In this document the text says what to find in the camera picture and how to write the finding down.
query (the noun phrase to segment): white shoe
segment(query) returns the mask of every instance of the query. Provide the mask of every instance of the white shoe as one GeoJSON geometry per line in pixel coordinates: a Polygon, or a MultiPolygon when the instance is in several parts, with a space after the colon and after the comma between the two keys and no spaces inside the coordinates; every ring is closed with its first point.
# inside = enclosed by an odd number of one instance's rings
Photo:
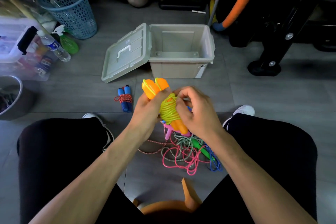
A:
{"type": "Polygon", "coordinates": [[[114,136],[113,136],[112,132],[106,127],[106,125],[104,124],[104,122],[103,122],[103,121],[101,120],[101,118],[99,118],[97,115],[95,115],[95,114],[89,112],[89,113],[85,114],[85,115],[82,117],[82,119],[87,119],[87,118],[97,118],[97,119],[100,121],[100,123],[102,124],[102,126],[107,130],[107,131],[106,131],[106,133],[107,133],[107,143],[106,143],[106,145],[103,147],[103,151],[104,151],[104,150],[105,150],[105,147],[106,147],[107,145],[109,145],[109,143],[111,142],[111,137],[112,137],[112,141],[114,141],[114,136]]]}
{"type": "Polygon", "coordinates": [[[251,116],[254,116],[254,108],[251,107],[250,105],[242,105],[241,107],[239,107],[236,111],[234,111],[233,115],[227,119],[224,123],[223,123],[223,128],[225,126],[225,124],[235,115],[235,114],[238,114],[238,113],[242,113],[242,114],[246,114],[246,115],[251,115],[251,116]]]}

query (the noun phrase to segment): gray tile floor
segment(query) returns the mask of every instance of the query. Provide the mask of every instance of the gray tile floor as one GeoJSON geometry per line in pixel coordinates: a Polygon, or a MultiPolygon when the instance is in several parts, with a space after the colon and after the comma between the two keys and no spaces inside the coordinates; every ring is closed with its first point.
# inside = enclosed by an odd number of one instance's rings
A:
{"type": "MultiPolygon", "coordinates": [[[[147,24],[204,24],[205,16],[184,11],[164,11],[157,4],[143,9],[113,1],[92,6],[99,31],[91,39],[78,41],[81,48],[69,63],[57,62],[47,82],[40,84],[40,98],[32,112],[14,121],[0,121],[0,220],[19,223],[18,157],[15,143],[22,129],[44,118],[80,118],[86,112],[99,113],[115,135],[127,125],[131,114],[122,113],[113,101],[117,88],[131,86],[137,98],[141,81],[152,78],[150,70],[137,69],[109,84],[101,81],[106,49],[122,36],[145,22],[147,24]]],[[[308,44],[294,44],[284,60],[283,71],[274,78],[255,77],[246,66],[259,57],[261,43],[233,48],[227,39],[213,32],[216,52],[201,79],[168,79],[172,88],[195,85],[206,92],[221,120],[236,107],[250,104],[256,116],[290,122],[308,132],[318,148],[317,211],[322,224],[336,222],[336,55],[319,52],[308,44]]],[[[151,136],[163,140],[160,124],[151,136]]],[[[143,150],[159,146],[145,143],[143,150]]],[[[138,152],[118,185],[130,200],[146,204],[167,199],[183,199],[180,169],[162,166],[160,154],[138,152]]],[[[226,175],[209,172],[200,166],[192,176],[201,199],[226,175]]]]}

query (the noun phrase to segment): hand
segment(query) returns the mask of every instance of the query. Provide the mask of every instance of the hand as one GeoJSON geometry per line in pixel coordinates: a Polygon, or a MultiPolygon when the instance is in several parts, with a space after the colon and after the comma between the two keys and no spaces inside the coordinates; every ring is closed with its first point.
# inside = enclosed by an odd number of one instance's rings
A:
{"type": "Polygon", "coordinates": [[[214,133],[221,134],[225,131],[207,95],[192,86],[175,90],[174,93],[177,95],[176,110],[193,134],[207,142],[214,133]]]}
{"type": "Polygon", "coordinates": [[[152,100],[149,100],[145,93],[138,99],[128,128],[139,133],[143,141],[149,138],[155,123],[160,120],[158,116],[161,103],[170,93],[170,88],[166,88],[160,91],[152,100]]]}

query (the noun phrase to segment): blue bottle label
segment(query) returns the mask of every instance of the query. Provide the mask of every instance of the blue bottle label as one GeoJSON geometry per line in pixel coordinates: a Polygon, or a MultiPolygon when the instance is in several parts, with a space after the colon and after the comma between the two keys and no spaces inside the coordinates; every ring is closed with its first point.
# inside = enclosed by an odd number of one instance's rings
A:
{"type": "Polygon", "coordinates": [[[56,51],[60,47],[60,44],[55,40],[52,44],[46,45],[46,47],[51,51],[56,51]]]}

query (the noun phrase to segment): perforated trash bin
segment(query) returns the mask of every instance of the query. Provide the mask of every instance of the perforated trash bin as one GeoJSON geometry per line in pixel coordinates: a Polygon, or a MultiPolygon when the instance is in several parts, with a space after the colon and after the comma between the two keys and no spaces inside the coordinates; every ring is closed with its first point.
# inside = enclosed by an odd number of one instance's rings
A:
{"type": "Polygon", "coordinates": [[[111,82],[148,61],[154,78],[201,78],[214,51],[207,25],[142,23],[107,49],[101,79],[111,82]]]}
{"type": "Polygon", "coordinates": [[[38,0],[77,39],[87,39],[97,32],[97,23],[88,0],[38,0]]]}

